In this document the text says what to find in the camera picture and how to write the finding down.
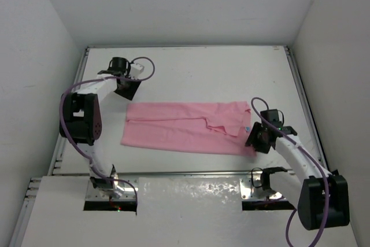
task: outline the white table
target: white table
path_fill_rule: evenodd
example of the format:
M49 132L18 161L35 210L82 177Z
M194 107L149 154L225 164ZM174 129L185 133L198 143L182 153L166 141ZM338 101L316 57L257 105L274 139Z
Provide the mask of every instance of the white table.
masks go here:
M137 216L83 211L87 183L86 176L44 177L21 247L287 246L291 211L242 211L239 179L140 178ZM316 233L295 215L294 246L308 246ZM357 246L351 225L325 229L317 247L333 246Z
M285 114L286 124L298 132L302 143L318 156L317 142L297 93L292 71L283 46L212 46L152 48L92 48L88 52L82 80L93 79L108 67L112 57L129 60L148 56L156 64L156 73L142 82L134 102L230 102L265 99L271 108ZM143 77L151 71L149 62ZM117 172L194 172L245 171L254 167L284 166L285 160L275 151L242 157L216 154L180 153L132 148L120 144L128 101L115 93L101 105L103 132L100 140L112 156ZM253 113L252 125L259 120ZM62 153L55 174L86 174L85 161L70 144L61 144Z

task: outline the pink cloth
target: pink cloth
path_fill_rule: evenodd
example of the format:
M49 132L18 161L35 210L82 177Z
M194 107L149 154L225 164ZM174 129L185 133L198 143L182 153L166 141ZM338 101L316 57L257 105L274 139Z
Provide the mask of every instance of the pink cloth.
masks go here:
M128 104L122 145L254 156L247 102Z

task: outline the white panel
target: white panel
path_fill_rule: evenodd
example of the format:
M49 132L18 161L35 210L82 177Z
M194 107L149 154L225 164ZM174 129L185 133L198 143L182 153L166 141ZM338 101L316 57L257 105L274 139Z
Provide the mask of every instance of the white panel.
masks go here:
M242 211L238 179L142 178L138 215L83 211L88 177L42 180L22 247L287 246L291 211ZM317 231L295 217L290 236L308 246ZM350 226L328 228L318 247L351 246Z
M349 183L351 219L370 246L369 0L315 0L294 50L331 169Z
M0 7L0 246L8 246L30 177L47 173L80 51L49 0Z
M312 0L51 0L77 42L290 44Z
M174 47L134 49L91 49L83 79L91 79L108 67L113 56L133 59L148 56L156 73L142 82L135 102L229 102L265 98L271 108L285 114L286 124L297 130L308 151L316 156L297 89L281 46ZM151 66L145 60L142 77ZM100 140L110 152L118 172L244 171L254 167L289 166L271 150L257 157L179 153L120 145L125 111L129 103L112 93L101 105L103 132ZM263 104L258 109L265 109ZM252 125L259 120L252 113ZM88 173L85 161L66 144L61 173Z

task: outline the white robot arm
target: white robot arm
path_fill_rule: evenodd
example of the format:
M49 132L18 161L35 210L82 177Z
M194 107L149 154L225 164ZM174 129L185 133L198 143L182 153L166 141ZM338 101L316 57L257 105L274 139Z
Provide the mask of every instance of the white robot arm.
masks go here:
M115 197L117 182L102 179L102 176L117 179L114 165L108 152L104 152L99 139L102 132L102 120L99 105L111 92L132 100L140 81L138 79L144 71L144 66L129 62L125 58L113 57L106 71L98 73L96 81L88 86L69 93L63 103L63 117L66 127L78 148L86 154L85 158L90 169L90 180L94 187L105 194ZM65 132L60 126L60 133Z
M281 193L298 211L302 225L307 230L314 230L320 227L323 219L324 182L327 180L329 210L325 227L348 225L349 199L345 178L333 175L314 158L309 158L312 156L302 146L295 130L283 126L277 109L268 109L258 114L262 123L254 123L246 146L252 146L263 153L268 153L273 147L293 170L292 173L283 167L263 169L262 189Z

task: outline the white wall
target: white wall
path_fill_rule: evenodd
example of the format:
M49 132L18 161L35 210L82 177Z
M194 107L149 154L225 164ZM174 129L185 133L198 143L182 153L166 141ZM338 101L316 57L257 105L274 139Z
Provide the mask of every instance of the white wall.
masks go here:
M80 58L49 0L0 0L0 246L32 176L47 173L58 102Z
M357 240L370 246L369 0L315 0L294 52L329 165L349 183Z
M291 44L312 0L51 0L87 44Z

